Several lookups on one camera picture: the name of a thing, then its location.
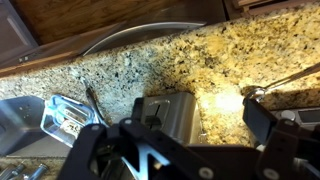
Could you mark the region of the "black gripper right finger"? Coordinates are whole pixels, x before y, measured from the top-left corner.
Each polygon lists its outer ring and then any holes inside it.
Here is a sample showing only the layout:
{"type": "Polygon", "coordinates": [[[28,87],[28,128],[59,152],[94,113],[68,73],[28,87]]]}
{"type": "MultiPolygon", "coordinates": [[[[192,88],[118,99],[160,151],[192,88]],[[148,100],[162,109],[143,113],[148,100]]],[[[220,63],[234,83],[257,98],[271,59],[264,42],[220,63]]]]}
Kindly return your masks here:
{"type": "Polygon", "coordinates": [[[305,128],[277,119],[255,99],[243,100],[243,121],[265,146],[257,164],[260,180],[320,180],[319,126],[305,128]]]}

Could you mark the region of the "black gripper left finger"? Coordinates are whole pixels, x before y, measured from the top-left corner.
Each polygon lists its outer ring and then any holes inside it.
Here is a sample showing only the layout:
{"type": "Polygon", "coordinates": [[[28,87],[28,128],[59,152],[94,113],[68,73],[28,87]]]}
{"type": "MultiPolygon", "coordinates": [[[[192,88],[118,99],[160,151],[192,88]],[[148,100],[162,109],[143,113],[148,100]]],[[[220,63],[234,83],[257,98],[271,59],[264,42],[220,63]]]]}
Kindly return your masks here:
{"type": "Polygon", "coordinates": [[[82,128],[57,180],[118,180],[124,164],[136,180],[213,180],[214,166],[161,131],[125,118],[82,128]]]}

